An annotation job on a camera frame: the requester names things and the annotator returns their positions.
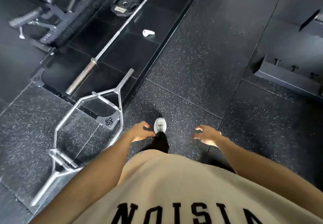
hand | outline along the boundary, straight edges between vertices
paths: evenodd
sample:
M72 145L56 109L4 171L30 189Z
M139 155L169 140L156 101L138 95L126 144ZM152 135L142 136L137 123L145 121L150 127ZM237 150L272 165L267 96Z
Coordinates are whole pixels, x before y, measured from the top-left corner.
M156 136L154 132L144 130L143 127L149 128L150 126L145 121L142 121L141 123L132 126L130 130L126 132L126 134L130 136L132 142Z
M195 129L203 132L192 134L193 139L199 139L204 144L218 147L216 145L216 141L223 137L220 131L216 131L215 128L202 124L197 126Z

person's left arm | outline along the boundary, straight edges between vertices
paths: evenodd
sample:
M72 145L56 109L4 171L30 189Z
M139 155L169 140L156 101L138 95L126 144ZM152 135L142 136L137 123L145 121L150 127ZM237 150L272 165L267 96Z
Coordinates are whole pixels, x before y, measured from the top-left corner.
M134 141L155 136L146 122L135 124L114 145L84 167L30 224L70 224L117 184Z

shirt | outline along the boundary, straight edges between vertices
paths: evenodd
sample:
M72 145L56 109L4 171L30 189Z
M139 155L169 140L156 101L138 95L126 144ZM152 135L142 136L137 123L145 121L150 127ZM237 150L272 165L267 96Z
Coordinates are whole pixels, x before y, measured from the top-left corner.
M323 224L282 196L227 170L147 150L124 166L118 185L73 224Z

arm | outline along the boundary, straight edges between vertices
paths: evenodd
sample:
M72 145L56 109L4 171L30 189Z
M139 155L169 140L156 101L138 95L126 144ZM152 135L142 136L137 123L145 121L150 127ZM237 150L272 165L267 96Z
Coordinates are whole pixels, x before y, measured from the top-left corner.
M30 222L30 224L69 224L88 207L113 189L126 163L134 141L155 136L146 122L135 124L113 146L108 147L84 167L62 191Z
M214 128L200 125L203 131L192 135L205 144L218 147L235 172L298 206L323 218L323 193L286 167L234 144Z

person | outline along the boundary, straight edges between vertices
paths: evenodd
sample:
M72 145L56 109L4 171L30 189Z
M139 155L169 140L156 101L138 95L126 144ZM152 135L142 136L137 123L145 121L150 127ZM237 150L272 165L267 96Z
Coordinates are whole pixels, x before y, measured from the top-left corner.
M206 125L192 135L218 147L235 173L168 154L166 122L135 124L84 167L32 224L323 223L323 193L286 167ZM155 137L126 164L134 141Z

